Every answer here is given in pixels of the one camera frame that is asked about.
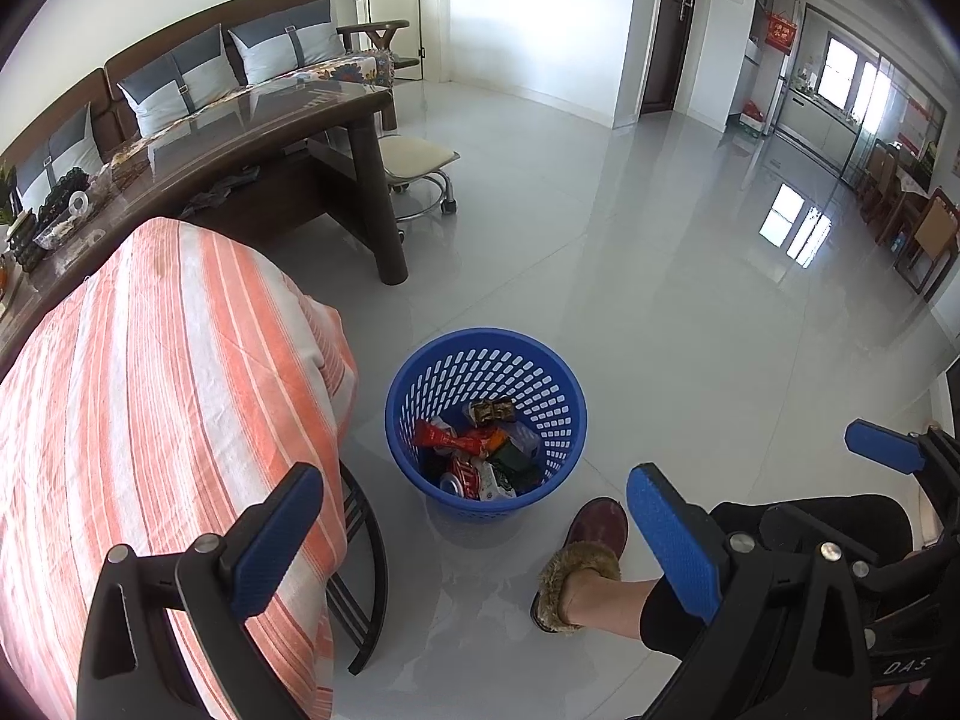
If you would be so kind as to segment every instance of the rolling stool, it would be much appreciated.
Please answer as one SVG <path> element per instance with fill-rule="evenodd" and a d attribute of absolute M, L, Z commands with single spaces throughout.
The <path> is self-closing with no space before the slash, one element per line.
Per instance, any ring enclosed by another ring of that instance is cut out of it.
<path fill-rule="evenodd" d="M 436 184 L 440 189 L 440 196 L 429 206 L 414 214 L 400 215 L 396 217 L 397 221 L 409 221 L 412 218 L 422 217 L 438 205 L 442 214 L 457 213 L 457 201 L 453 197 L 453 182 L 442 170 L 455 159 L 460 159 L 456 151 L 450 151 L 449 148 L 437 146 L 436 143 L 410 135 L 385 135 L 380 138 L 380 155 L 391 191 L 397 194 L 407 191 L 413 181 L 421 178 Z M 400 233 L 402 241 L 403 230 L 397 230 L 397 232 Z"/>

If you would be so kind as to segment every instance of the striped cloth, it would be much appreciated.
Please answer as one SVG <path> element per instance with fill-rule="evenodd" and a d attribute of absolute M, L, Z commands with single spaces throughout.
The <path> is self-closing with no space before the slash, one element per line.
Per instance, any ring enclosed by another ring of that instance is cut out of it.
<path fill-rule="evenodd" d="M 75 714 L 107 549 L 179 552 L 224 533 L 295 461 L 323 471 L 323 510 L 247 627 L 307 714 L 330 717 L 325 581 L 347 551 L 338 442 L 355 388 L 333 309 L 180 221 L 143 224 L 43 319 L 0 385 L 0 643 L 51 720 Z M 172 615 L 208 711 L 232 717 Z"/>

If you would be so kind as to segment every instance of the red lantern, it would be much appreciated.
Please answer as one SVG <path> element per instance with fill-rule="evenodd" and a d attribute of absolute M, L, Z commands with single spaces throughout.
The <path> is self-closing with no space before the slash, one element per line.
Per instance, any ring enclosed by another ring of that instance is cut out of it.
<path fill-rule="evenodd" d="M 773 46 L 776 50 L 784 53 L 790 53 L 793 50 L 793 41 L 797 37 L 797 25 L 789 22 L 783 16 L 775 14 L 770 15 L 767 23 L 768 46 Z"/>

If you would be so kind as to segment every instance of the blue gripper pad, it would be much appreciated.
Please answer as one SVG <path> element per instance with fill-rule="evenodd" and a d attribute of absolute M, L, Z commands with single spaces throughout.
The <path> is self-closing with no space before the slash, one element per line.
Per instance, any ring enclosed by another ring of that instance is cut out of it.
<path fill-rule="evenodd" d="M 627 479 L 627 506 L 687 614 L 709 623 L 720 608 L 730 573 L 726 536 L 699 506 L 691 506 L 652 463 Z"/>
<path fill-rule="evenodd" d="M 320 514 L 323 476 L 314 466 L 306 466 L 280 501 L 271 500 L 275 493 L 277 490 L 259 504 L 272 507 L 272 512 L 233 570 L 230 611 L 241 622 L 263 613 L 277 592 L 296 551 Z"/>
<path fill-rule="evenodd" d="M 844 442 L 851 452 L 888 469 L 900 473 L 923 470 L 923 455 L 915 440 L 864 419 L 848 424 Z"/>

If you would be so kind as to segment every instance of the blue trash basket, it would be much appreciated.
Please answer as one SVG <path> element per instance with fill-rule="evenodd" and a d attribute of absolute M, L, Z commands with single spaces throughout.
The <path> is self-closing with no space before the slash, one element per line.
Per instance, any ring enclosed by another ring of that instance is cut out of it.
<path fill-rule="evenodd" d="M 424 479 L 421 450 L 411 443 L 415 421 L 498 397 L 512 397 L 517 418 L 539 433 L 544 483 L 510 500 L 484 502 L 444 493 Z M 511 330 L 476 327 L 435 338 L 404 363 L 390 385 L 385 423 L 390 452 L 411 482 L 455 517 L 490 520 L 546 498 L 568 477 L 587 440 L 587 401 L 551 349 Z"/>

